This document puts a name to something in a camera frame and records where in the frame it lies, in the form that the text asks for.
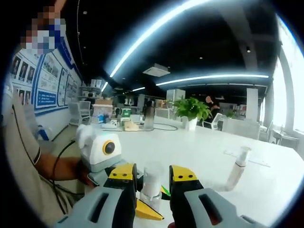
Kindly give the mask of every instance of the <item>cardboard box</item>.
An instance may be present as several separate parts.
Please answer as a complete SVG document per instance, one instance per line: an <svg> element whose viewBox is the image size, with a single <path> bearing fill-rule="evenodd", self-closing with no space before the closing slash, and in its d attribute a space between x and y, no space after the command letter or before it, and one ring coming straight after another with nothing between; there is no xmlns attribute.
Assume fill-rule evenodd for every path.
<svg viewBox="0 0 304 228"><path fill-rule="evenodd" d="M102 99L96 99L95 100L95 104L96 105L112 105L112 103L113 103L113 100L102 100Z"/></svg>

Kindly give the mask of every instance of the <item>beige shirt sleeve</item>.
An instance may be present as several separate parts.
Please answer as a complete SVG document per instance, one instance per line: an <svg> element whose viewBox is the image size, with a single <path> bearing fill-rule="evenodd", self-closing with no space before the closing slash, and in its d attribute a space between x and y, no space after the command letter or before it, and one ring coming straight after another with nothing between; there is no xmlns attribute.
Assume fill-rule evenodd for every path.
<svg viewBox="0 0 304 228"><path fill-rule="evenodd" d="M20 137L22 146L25 147L25 150L33 163L36 164L40 158L39 144L27 126L24 109L17 93L14 93L13 96L12 116L9 124L8 131L12 132L8 133L8 135Z"/></svg>

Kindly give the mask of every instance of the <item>floor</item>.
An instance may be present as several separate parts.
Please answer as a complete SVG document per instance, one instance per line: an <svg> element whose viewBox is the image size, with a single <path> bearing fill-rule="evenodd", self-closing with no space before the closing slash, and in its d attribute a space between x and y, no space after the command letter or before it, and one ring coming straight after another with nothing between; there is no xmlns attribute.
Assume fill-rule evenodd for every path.
<svg viewBox="0 0 304 228"><path fill-rule="evenodd" d="M54 140L55 148L52 152L56 157L60 154L62 149L71 142L71 139L75 137L77 126L69 125L66 129L64 129ZM61 155L61 157L80 157L80 149L77 143L69 146ZM65 181L57 181L61 186L69 189L71 192L83 192L81 184L77 180L65 180Z"/></svg>

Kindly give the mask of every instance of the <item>black ceiling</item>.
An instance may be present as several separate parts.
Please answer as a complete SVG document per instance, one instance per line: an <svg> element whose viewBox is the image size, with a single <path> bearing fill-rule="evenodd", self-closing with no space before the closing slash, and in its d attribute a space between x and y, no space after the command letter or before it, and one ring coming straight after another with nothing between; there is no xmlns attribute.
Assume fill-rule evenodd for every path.
<svg viewBox="0 0 304 228"><path fill-rule="evenodd" d="M111 86L105 89L105 93L110 93L116 86L124 91L145 87L138 92L164 97L167 89L179 87L185 89L186 94L198 97L207 93L223 95L225 102L230 103L246 100L240 98L246 97L246 85L205 84L253 84L260 85L259 96L262 98L266 91L264 86L272 81L279 42L274 11L260 0L250 3L211 0L182 12L152 33L126 59L114 77L109 78L133 43L157 19L184 2L80 0L77 8L78 1L67 0L63 12L67 38L84 80L103 78L109 81ZM154 63L170 67L171 73L160 78L142 73ZM270 77L155 85L185 77L240 72Z"/></svg>

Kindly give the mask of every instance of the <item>green leaves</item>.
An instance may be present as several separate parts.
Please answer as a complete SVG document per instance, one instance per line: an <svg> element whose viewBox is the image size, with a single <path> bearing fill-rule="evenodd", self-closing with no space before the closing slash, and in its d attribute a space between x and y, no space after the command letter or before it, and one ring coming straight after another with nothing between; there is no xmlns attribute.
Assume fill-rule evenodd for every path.
<svg viewBox="0 0 304 228"><path fill-rule="evenodd" d="M212 116L208 105L193 97L175 101L173 106L177 107L176 115L178 117L186 116L189 121L196 117L198 120L203 119L204 121L208 116Z"/></svg>

